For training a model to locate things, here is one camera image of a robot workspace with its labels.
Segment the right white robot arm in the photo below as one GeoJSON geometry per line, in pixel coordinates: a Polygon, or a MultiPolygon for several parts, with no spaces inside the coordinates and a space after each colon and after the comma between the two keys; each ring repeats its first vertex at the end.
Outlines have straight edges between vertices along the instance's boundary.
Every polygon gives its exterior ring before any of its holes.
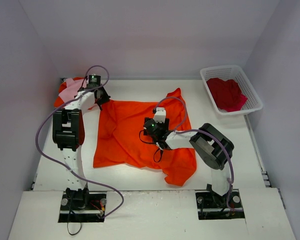
{"type": "Polygon", "coordinates": [[[217,206],[229,201],[229,190],[234,182],[234,169],[231,162],[234,144],[209,123],[198,129],[184,131],[169,130],[169,119],[164,123],[146,117],[143,132],[151,137],[152,143],[160,151],[194,149],[202,161],[212,169],[212,184],[207,186],[211,200],[217,206]]]}

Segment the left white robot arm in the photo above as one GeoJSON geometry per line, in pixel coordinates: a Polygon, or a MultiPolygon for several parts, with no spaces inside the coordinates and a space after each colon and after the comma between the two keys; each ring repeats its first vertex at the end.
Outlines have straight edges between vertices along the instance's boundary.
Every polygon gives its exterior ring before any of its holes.
{"type": "Polygon", "coordinates": [[[71,103],[57,110],[52,117],[52,140],[60,149],[64,163],[70,167],[66,197],[79,210],[90,204],[88,184],[81,160],[81,146],[85,140],[83,115],[95,105],[99,107],[110,100],[101,86],[101,76],[88,75],[84,78],[67,78],[59,88],[54,103],[57,108],[67,101],[71,103]]]}

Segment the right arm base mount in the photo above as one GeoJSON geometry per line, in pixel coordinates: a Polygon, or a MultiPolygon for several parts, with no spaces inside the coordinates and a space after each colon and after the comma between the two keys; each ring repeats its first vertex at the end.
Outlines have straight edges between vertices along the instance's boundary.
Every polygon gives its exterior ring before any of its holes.
{"type": "Polygon", "coordinates": [[[244,219],[245,213],[239,190],[232,190],[223,196],[212,192],[211,189],[195,192],[198,219],[205,220],[232,220],[244,219]]]}

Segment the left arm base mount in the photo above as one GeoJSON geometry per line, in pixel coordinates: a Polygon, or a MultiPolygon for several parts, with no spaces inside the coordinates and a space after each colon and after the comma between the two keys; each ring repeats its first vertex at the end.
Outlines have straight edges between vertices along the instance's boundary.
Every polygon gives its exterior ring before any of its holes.
{"type": "Polygon", "coordinates": [[[73,199],[65,191],[62,194],[58,211],[58,223],[103,223],[106,211],[107,194],[90,192],[87,203],[73,199]]]}

